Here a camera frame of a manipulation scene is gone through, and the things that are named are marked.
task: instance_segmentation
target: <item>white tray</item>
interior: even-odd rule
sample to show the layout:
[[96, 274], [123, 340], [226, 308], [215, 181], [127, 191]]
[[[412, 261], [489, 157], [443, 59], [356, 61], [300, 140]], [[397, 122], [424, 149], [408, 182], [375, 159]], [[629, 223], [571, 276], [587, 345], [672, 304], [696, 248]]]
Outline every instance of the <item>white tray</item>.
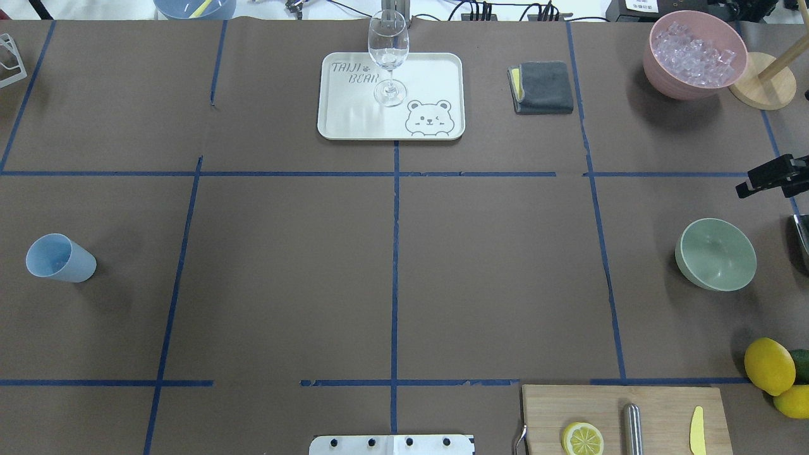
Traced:
[[[386, 108], [374, 87], [388, 72], [368, 53], [337, 52], [323, 59], [317, 130], [326, 139], [452, 140], [466, 129], [464, 77], [453, 53], [411, 53], [393, 71], [407, 87], [404, 102]], [[425, 117], [443, 126], [427, 125]]]

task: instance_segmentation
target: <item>bear cartoon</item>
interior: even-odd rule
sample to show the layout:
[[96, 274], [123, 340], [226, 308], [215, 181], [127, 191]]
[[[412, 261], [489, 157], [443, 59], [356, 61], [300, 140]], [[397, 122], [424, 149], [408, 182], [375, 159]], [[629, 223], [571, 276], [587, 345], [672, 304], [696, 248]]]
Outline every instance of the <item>bear cartoon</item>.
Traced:
[[412, 136], [449, 137], [449, 132], [455, 128], [455, 122], [450, 117], [450, 107], [450, 102], [446, 100], [440, 100], [436, 104], [410, 101], [407, 103], [410, 115], [404, 127]]

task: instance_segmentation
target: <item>black clamp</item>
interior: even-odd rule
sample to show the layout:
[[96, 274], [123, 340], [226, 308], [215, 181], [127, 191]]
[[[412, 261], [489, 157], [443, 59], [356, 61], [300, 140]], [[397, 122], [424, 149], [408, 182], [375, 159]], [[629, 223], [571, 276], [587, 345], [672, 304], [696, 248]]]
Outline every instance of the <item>black clamp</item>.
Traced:
[[748, 181], [736, 186], [740, 198], [780, 186], [785, 198], [809, 190], [809, 156], [795, 159], [784, 154], [748, 172]]

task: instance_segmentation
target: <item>metal rod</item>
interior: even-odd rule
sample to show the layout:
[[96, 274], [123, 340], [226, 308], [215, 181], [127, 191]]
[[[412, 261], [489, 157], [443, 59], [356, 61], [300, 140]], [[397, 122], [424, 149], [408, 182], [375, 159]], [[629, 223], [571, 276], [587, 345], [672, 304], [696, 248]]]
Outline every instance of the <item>metal rod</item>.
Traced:
[[630, 403], [624, 406], [624, 433], [626, 448], [631, 455], [643, 455], [643, 434], [641, 432], [641, 408]]

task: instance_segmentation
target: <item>green bowl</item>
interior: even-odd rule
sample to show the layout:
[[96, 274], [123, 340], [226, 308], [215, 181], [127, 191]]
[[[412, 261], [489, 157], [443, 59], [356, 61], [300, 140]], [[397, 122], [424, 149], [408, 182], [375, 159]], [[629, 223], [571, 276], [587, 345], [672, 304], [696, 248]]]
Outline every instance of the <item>green bowl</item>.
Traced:
[[736, 226], [715, 218], [688, 225], [674, 250], [685, 278], [711, 291], [737, 291], [756, 274], [756, 250]]

